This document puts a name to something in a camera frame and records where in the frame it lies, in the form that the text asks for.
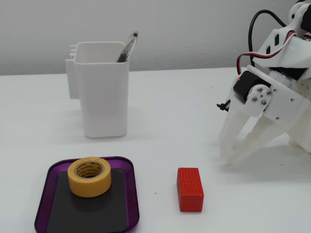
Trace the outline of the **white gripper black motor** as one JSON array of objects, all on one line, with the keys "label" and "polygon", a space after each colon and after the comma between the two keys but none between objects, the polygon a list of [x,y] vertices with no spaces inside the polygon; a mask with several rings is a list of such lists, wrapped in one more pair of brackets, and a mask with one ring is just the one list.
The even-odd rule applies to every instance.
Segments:
[{"label": "white gripper black motor", "polygon": [[[237,78],[228,99],[229,110],[220,133],[220,156],[236,164],[286,133],[307,110],[310,100],[292,90],[289,80],[248,66]],[[250,117],[262,115],[236,151],[235,140]]]}]

